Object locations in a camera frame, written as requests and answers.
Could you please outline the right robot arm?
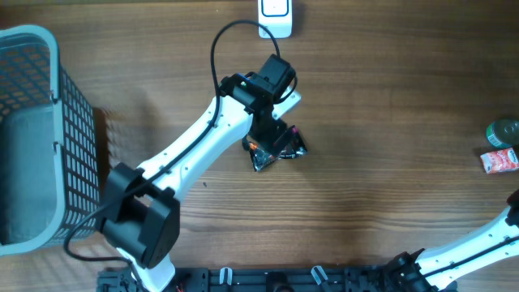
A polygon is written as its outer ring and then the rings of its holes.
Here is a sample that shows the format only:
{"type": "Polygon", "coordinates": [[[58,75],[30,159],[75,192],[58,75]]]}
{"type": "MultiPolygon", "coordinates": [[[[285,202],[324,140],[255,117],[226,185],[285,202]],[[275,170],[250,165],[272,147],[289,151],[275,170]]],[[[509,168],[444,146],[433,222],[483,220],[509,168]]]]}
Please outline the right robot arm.
{"type": "Polygon", "coordinates": [[[443,291],[456,279],[518,255],[518,192],[508,207],[481,228],[443,245],[403,252],[383,269],[385,291],[443,291]]]}

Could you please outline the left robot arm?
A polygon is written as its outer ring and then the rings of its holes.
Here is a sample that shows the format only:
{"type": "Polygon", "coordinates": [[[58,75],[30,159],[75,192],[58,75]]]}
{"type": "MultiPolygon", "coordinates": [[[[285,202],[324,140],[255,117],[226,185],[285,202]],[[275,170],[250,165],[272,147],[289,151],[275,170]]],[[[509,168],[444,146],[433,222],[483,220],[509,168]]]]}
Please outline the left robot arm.
{"type": "Polygon", "coordinates": [[[135,169],[120,163],[110,172],[96,228],[129,264],[132,288],[163,291],[174,279],[168,254],[179,236],[181,203],[229,146],[250,136],[272,156],[286,148],[291,133],[281,116],[300,99],[296,80],[276,54],[259,72],[225,77],[204,115],[169,147],[135,169]]]}

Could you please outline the hex wrench set package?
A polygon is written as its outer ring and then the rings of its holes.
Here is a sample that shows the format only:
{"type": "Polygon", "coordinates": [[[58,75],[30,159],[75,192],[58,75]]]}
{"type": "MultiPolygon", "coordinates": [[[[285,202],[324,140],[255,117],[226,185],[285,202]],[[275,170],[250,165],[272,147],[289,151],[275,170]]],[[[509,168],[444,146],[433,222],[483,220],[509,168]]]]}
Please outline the hex wrench set package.
{"type": "Polygon", "coordinates": [[[242,140],[247,144],[244,149],[250,154],[252,167],[255,172],[266,169],[276,161],[296,159],[307,154],[307,147],[304,144],[299,129],[296,126],[292,126],[287,133],[290,141],[276,156],[273,156],[255,142],[248,141],[246,138],[242,140]]]}

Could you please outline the silver tin can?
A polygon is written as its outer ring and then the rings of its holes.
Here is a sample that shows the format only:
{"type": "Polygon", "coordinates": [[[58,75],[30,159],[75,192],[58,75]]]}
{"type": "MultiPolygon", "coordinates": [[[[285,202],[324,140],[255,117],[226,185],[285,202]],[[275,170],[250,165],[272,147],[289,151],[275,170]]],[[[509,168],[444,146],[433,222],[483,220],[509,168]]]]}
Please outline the silver tin can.
{"type": "Polygon", "coordinates": [[[494,121],[486,129],[489,143],[496,148],[510,148],[518,144],[518,120],[502,118],[494,121]]]}

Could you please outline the red tissue pack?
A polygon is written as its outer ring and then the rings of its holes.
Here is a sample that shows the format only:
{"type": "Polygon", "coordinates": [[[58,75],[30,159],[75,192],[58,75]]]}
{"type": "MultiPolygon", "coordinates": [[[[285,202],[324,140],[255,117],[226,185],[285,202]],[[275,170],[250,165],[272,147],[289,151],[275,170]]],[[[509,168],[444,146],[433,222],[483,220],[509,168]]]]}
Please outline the red tissue pack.
{"type": "Polygon", "coordinates": [[[506,148],[480,156],[487,174],[497,174],[518,170],[518,157],[514,148],[506,148]]]}

